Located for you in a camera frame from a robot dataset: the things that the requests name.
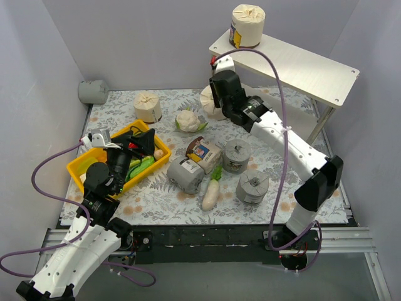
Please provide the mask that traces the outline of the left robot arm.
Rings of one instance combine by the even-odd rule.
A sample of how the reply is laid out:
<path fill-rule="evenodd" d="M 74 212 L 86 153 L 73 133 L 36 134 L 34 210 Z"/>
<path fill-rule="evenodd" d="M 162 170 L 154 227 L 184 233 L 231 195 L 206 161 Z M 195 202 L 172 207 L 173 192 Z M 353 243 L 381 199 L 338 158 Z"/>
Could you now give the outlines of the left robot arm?
<path fill-rule="evenodd" d="M 115 196 L 123 191 L 131 161 L 153 155 L 155 131 L 131 127 L 110 137 L 108 129 L 96 129 L 81 138 L 81 143 L 103 149 L 106 161 L 86 167 L 83 200 L 61 248 L 53 246 L 54 253 L 45 266 L 16 289 L 24 300 L 74 300 L 88 277 L 114 251 L 135 255 L 152 238 L 134 232 L 132 225 L 114 213 L 120 204 Z"/>

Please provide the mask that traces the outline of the cream roll with cartoon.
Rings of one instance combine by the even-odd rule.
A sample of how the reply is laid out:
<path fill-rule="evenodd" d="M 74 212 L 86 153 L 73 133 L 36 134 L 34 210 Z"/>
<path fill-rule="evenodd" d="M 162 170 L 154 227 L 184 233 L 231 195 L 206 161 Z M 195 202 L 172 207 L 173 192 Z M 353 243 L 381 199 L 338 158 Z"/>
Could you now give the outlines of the cream roll with cartoon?
<path fill-rule="evenodd" d="M 195 138 L 187 147 L 185 155 L 209 174 L 222 156 L 222 149 L 203 136 Z"/>

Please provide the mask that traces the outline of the cream roll with label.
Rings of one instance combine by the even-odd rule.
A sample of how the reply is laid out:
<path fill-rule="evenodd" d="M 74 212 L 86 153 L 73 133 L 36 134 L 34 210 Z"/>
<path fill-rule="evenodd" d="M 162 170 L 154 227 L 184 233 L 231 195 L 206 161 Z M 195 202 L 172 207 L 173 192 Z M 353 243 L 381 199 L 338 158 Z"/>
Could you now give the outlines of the cream roll with label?
<path fill-rule="evenodd" d="M 224 120 L 226 117 L 221 108 L 216 108 L 210 86 L 206 86 L 200 93 L 200 103 L 206 115 L 214 120 Z"/>

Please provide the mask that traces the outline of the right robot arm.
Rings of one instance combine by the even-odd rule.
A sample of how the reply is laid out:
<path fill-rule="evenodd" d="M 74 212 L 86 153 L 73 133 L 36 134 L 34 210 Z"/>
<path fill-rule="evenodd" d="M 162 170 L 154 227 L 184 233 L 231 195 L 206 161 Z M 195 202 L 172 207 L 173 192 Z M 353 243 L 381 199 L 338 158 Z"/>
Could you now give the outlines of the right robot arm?
<path fill-rule="evenodd" d="M 265 142 L 281 154 L 285 167 L 291 167 L 302 180 L 295 191 L 296 206 L 283 229 L 273 237 L 268 233 L 269 248 L 275 251 L 298 249 L 306 242 L 306 233 L 316 224 L 323 203 L 340 184 L 343 160 L 317 151 L 278 116 L 258 95 L 248 96 L 239 76 L 232 70 L 220 71 L 209 80 L 214 103 L 234 124 Z"/>

